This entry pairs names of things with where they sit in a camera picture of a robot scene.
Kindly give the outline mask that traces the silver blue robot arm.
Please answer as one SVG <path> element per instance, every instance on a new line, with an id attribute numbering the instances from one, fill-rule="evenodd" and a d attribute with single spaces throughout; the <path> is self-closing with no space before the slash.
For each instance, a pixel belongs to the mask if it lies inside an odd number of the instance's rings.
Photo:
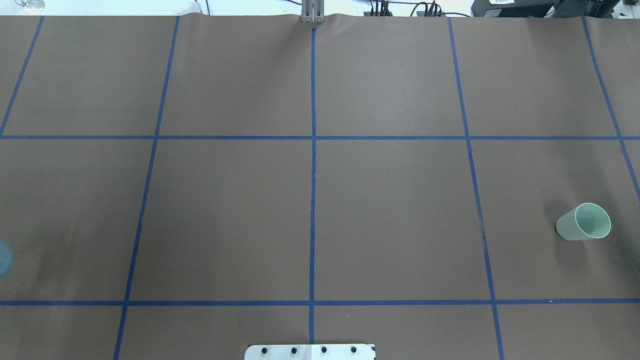
<path id="1" fill-rule="evenodd" d="M 14 264 L 14 253 L 9 244 L 0 239 L 0 278 L 6 276 Z"/>

